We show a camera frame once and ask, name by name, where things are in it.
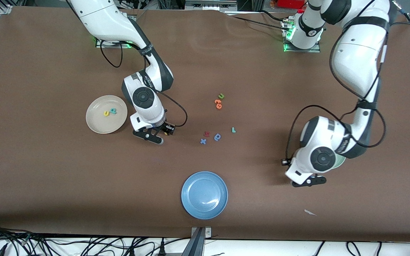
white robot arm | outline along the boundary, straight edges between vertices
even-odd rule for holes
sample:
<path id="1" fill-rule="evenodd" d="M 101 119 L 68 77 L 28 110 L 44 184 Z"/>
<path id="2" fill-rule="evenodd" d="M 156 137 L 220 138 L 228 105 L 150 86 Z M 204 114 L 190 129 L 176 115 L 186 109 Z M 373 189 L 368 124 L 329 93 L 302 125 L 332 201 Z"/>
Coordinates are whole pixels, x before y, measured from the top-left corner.
<path id="1" fill-rule="evenodd" d="M 164 107 L 156 95 L 172 86 L 173 75 L 161 60 L 151 42 L 138 24 L 124 16 L 113 0 L 70 0 L 80 21 L 88 32 L 105 41 L 133 42 L 149 66 L 124 78 L 122 92 L 134 106 L 136 113 L 131 115 L 133 134 L 155 144 L 162 144 L 157 136 L 162 130 L 172 134 L 175 126 L 166 123 Z"/>
<path id="2" fill-rule="evenodd" d="M 332 71 L 359 97 L 352 124 L 319 116 L 306 123 L 300 149 L 283 161 L 289 165 L 286 176 L 296 185 L 314 185 L 311 176 L 333 169 L 339 155 L 354 158 L 366 151 L 380 89 L 377 60 L 385 49 L 390 7 L 389 0 L 311 0 L 303 15 L 296 16 L 298 25 L 288 39 L 302 49 L 317 42 L 324 22 L 343 28 L 332 52 Z"/>

table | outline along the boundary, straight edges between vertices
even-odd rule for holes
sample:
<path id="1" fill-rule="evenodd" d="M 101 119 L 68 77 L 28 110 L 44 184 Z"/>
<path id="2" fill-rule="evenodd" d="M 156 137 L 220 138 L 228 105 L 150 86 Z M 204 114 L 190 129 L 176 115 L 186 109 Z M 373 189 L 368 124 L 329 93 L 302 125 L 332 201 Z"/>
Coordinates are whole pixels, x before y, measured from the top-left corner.
<path id="1" fill-rule="evenodd" d="M 244 17 L 276 24 L 264 14 Z M 132 136 L 129 120 L 108 135 L 85 122 L 94 99 L 123 97 L 122 79 L 143 68 L 135 50 L 111 67 L 66 8 L 16 6 L 1 17 L 0 226 L 170 237 L 211 226 L 220 238 L 410 241 L 409 25 L 392 28 L 381 75 L 385 141 L 327 173 L 325 185 L 293 188 L 280 159 L 295 115 L 309 104 L 341 114 L 356 102 L 328 68 L 340 28 L 327 26 L 322 52 L 307 54 L 283 52 L 276 29 L 217 11 L 139 11 L 138 23 L 174 74 L 166 93 L 189 115 L 162 146 Z M 119 60 L 119 49 L 106 52 Z M 181 123 L 183 112 L 161 100 L 169 121 Z M 315 115 L 325 113 L 299 118 L 294 149 Z M 204 131 L 222 138 L 200 144 Z M 202 170 L 229 190 L 212 220 L 194 219 L 181 205 L 182 184 Z"/>

blue plate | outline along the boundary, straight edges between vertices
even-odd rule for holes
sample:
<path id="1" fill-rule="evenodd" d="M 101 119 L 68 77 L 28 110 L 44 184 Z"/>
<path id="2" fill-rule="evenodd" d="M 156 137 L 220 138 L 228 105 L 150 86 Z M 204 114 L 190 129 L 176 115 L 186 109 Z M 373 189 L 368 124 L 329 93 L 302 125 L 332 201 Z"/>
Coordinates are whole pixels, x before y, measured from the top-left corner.
<path id="1" fill-rule="evenodd" d="M 192 217 L 209 220 L 218 216 L 227 205 L 227 186 L 212 172 L 198 172 L 184 182 L 181 202 Z"/>

white floor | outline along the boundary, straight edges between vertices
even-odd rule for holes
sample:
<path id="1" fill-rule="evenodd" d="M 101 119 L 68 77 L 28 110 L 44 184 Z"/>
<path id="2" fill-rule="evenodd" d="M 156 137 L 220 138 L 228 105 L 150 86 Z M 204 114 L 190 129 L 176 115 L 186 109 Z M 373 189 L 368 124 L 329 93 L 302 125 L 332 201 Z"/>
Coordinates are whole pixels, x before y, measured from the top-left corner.
<path id="1" fill-rule="evenodd" d="M 167 238 L 165 242 L 173 240 L 174 238 Z M 71 242 L 71 241 L 89 241 L 89 238 L 70 238 L 70 239 L 54 239 L 58 242 Z M 104 242 L 109 242 L 114 240 L 110 238 Z M 124 244 L 129 246 L 131 244 L 132 238 L 125 238 Z M 146 242 L 154 242 L 156 247 L 160 244 L 160 238 L 150 238 L 145 240 Z M 0 241 L 0 249 L 5 244 L 5 241 Z M 166 245 L 165 250 L 167 253 L 182 252 L 187 245 L 188 240 L 180 240 L 175 243 Z M 223 256 L 313 256 L 319 245 L 320 241 L 261 241 L 261 240 L 207 240 L 205 242 L 205 253 L 204 256 L 215 256 L 224 253 Z M 86 245 L 83 244 L 72 244 L 67 246 L 59 246 L 52 242 L 49 245 L 56 250 L 58 253 L 64 256 L 79 256 L 85 249 Z M 121 246 L 122 243 L 119 241 L 115 243 L 116 246 Z M 378 243 L 374 242 L 356 242 L 358 249 L 360 250 L 361 256 L 376 256 L 376 251 L 379 246 Z M 93 248 L 88 255 L 96 254 L 103 245 L 96 246 Z M 122 254 L 121 249 L 112 249 L 115 255 L 119 256 Z M 153 250 L 153 245 L 146 245 L 142 248 L 137 248 L 135 250 L 136 256 L 145 256 L 147 253 Z M 44 255 L 41 253 L 39 248 L 36 248 L 36 252 L 39 255 Z M 99 254 L 100 256 L 114 256 L 111 251 Z M 322 247 L 320 256 L 351 256 L 346 249 L 345 242 L 326 242 Z M 410 256 L 410 243 L 383 243 L 380 256 Z M 9 243 L 5 256 L 16 256 L 16 252 L 13 245 Z M 26 256 L 26 253 L 21 250 L 20 256 Z"/>

small paper scrap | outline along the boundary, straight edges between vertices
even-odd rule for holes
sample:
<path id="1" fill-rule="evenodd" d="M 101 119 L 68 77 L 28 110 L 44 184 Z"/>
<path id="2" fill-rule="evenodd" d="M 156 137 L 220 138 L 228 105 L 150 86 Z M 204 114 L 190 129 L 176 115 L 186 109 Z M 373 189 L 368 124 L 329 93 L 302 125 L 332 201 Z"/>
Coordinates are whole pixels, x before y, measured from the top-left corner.
<path id="1" fill-rule="evenodd" d="M 309 215 L 314 215 L 314 216 L 317 216 L 316 214 L 314 214 L 314 213 L 312 213 L 312 212 L 308 211 L 307 209 L 305 209 L 305 212 L 306 212 L 307 214 L 309 214 Z"/>

